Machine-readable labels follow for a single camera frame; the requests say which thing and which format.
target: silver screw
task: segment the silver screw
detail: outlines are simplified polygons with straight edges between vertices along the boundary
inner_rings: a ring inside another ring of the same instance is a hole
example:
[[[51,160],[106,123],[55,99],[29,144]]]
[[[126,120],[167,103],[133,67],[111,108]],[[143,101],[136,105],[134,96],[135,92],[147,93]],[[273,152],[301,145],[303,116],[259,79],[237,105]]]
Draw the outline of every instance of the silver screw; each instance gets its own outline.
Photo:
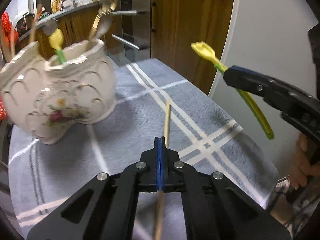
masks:
[[[223,174],[220,172],[220,171],[215,171],[212,176],[215,178],[215,179],[222,179],[223,178]]]
[[[105,180],[108,177],[108,174],[101,172],[97,175],[98,180]]]
[[[184,163],[183,162],[175,162],[173,164],[173,166],[175,166],[177,169],[181,169],[181,168],[183,168]]]
[[[262,85],[258,85],[257,86],[257,90],[258,90],[258,92],[261,92],[263,90],[263,86]]]
[[[146,166],[147,166],[147,165],[146,165],[146,163],[144,163],[144,162],[138,162],[138,163],[136,164],[136,167],[137,167],[138,169],[144,169]]]

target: gray wall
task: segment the gray wall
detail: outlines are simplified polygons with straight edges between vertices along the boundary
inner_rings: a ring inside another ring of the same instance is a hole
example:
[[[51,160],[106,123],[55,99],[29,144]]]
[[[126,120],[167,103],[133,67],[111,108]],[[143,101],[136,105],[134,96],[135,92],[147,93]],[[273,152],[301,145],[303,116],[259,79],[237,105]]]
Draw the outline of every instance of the gray wall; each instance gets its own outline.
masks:
[[[305,0],[235,0],[221,60],[227,66],[274,76],[315,96],[316,70],[308,30],[317,23]],[[275,139],[268,140],[247,105],[220,75],[209,96],[261,147],[279,176],[287,175],[298,131],[279,117],[280,112],[253,96],[275,133]]]

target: white ceramic vase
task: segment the white ceramic vase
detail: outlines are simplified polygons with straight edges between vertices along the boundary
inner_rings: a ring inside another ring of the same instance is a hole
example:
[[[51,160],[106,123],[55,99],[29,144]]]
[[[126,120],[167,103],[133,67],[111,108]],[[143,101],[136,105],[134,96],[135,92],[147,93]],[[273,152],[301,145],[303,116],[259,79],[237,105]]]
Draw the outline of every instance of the white ceramic vase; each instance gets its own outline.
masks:
[[[116,79],[98,39],[75,43],[48,61],[32,42],[0,71],[1,95],[12,121],[45,144],[57,142],[75,122],[92,124],[116,105]]]

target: yellow flower head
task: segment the yellow flower head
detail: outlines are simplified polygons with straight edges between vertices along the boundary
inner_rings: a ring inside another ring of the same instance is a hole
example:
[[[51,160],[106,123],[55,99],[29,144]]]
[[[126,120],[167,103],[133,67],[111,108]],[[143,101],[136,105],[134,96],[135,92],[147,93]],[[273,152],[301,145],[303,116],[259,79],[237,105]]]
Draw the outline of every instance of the yellow flower head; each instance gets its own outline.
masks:
[[[66,100],[65,99],[63,99],[63,98],[58,98],[57,99],[57,104],[58,104],[58,106],[66,106]]]

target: cabinet door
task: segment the cabinet door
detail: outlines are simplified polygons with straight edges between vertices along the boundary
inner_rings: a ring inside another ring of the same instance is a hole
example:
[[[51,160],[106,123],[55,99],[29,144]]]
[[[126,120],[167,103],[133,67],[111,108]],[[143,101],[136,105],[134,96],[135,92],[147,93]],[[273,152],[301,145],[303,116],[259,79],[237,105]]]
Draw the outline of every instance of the cabinet door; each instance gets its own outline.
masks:
[[[208,94],[216,74],[191,43],[205,41],[221,57],[233,0],[151,0],[151,57],[158,58]]]

